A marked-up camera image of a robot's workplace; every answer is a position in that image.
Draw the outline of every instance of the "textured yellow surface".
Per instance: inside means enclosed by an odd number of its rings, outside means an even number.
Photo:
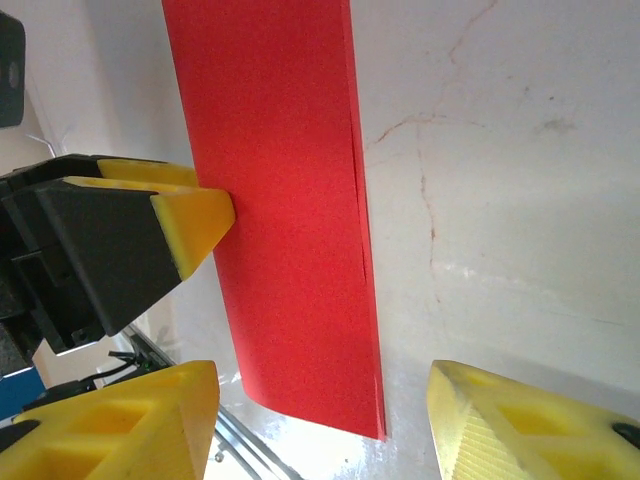
[[[41,424],[0,455],[2,480],[201,479],[219,405],[197,361],[29,411]]]
[[[442,478],[631,480],[640,451],[608,410],[449,361],[431,367],[427,406]]]
[[[224,190],[104,178],[64,180],[80,187],[158,193],[151,196],[151,204],[182,280],[196,271],[236,219],[231,197]]]
[[[187,187],[198,186],[198,179],[193,168],[181,167],[170,163],[104,158],[98,160],[98,168],[104,178],[112,180],[170,183]]]

